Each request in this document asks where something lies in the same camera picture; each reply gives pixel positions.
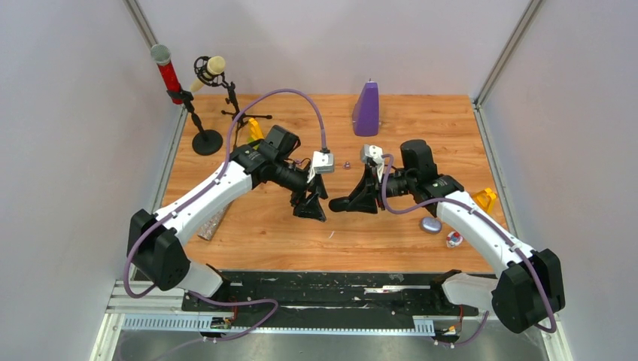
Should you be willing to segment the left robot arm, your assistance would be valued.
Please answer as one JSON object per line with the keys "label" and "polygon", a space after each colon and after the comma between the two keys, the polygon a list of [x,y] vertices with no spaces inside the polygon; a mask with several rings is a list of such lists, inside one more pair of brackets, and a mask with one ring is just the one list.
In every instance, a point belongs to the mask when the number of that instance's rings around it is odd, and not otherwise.
{"label": "left robot arm", "polygon": [[160,290],[195,292],[211,310],[223,310],[231,292],[221,274],[192,261],[184,247],[213,216],[268,182],[291,192],[294,216],[326,221],[321,176],[334,170],[334,156],[325,149],[315,151],[301,168],[290,159],[299,145],[297,135],[273,126],[266,138],[234,149],[218,170],[179,200],[154,213],[137,211],[129,226],[128,261]]}

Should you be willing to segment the black earbud charging case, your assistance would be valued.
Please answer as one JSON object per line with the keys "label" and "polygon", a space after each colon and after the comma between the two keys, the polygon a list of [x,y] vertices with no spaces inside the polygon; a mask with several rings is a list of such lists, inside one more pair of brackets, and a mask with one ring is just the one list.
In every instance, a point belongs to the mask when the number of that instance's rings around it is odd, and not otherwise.
{"label": "black earbud charging case", "polygon": [[339,213],[348,211],[351,200],[348,197],[339,197],[329,201],[329,209],[332,212]]}

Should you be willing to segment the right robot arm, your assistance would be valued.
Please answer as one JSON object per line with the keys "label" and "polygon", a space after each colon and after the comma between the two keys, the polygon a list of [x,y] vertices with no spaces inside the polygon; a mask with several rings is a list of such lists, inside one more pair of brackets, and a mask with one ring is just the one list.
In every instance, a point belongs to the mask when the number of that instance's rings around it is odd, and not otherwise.
{"label": "right robot arm", "polygon": [[[457,180],[439,173],[426,141],[405,141],[400,153],[403,165],[394,168],[391,154],[364,145],[359,184],[348,196],[331,200],[330,210],[368,214],[428,210],[477,250],[495,274],[494,278],[458,270],[444,274],[439,287],[429,294],[434,311],[448,314],[458,305],[467,305],[495,314],[514,333],[533,326],[556,332],[555,315],[566,304],[558,256],[516,238],[483,211]],[[388,200],[397,196],[411,196],[415,205],[401,211],[392,208]]]}

